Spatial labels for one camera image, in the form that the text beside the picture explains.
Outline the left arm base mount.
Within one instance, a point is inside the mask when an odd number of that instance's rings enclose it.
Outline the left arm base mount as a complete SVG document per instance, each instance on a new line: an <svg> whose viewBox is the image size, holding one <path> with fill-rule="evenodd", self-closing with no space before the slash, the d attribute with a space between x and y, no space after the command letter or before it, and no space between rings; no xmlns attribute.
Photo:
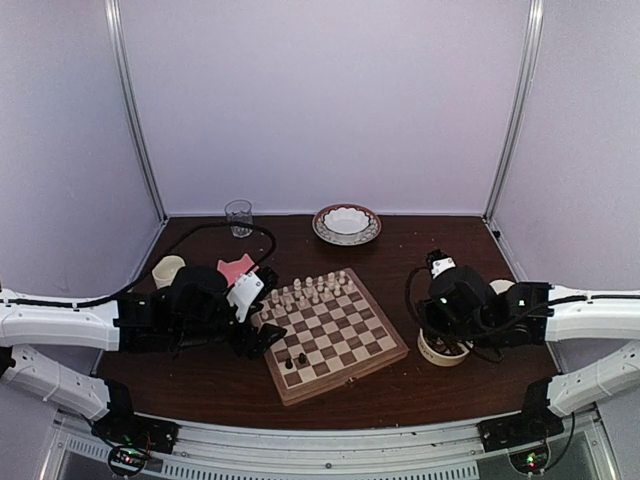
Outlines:
<svg viewBox="0 0 640 480"><path fill-rule="evenodd" d="M171 454L178 437L178 424L136 414L125 385L114 380L104 383L109 393L107 413L91 421L92 432L113 443Z"/></svg>

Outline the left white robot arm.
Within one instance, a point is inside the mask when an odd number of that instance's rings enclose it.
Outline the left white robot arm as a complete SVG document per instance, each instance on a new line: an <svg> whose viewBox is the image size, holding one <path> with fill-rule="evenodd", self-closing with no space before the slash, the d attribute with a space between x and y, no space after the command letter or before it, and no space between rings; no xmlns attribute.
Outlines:
<svg viewBox="0 0 640 480"><path fill-rule="evenodd" d="M104 424L123 444L144 433L126 386L76 372L38 351L40 345L105 352L180 353L227 342L239 356L264 355L283 327L256 327L253 314L277 281L269 268L234 282L213 267L182 267L151 294L124 289L108 297L72 300L1 293L1 381L45 402Z"/></svg>

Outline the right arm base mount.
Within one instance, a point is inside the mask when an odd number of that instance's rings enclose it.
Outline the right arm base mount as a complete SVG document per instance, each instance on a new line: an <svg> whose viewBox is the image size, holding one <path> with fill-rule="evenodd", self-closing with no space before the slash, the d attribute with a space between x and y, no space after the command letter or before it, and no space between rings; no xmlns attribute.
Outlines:
<svg viewBox="0 0 640 480"><path fill-rule="evenodd" d="M551 380L546 377L530 384L518 413L478 423L485 452L542 441L564 432L562 417L549 408L547 393Z"/></svg>

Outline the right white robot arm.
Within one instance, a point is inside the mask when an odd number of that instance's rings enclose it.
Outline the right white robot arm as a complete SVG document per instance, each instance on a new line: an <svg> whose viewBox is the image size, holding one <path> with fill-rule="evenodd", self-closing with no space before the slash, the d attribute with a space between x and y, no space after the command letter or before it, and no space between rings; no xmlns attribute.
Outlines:
<svg viewBox="0 0 640 480"><path fill-rule="evenodd" d="M469 266L438 260L424 300L407 306L422 333L447 346L493 350L567 342L611 341L612 352L574 371L529 385L512 430L535 440L587 404L639 384L639 293L589 290L548 282L487 282Z"/></svg>

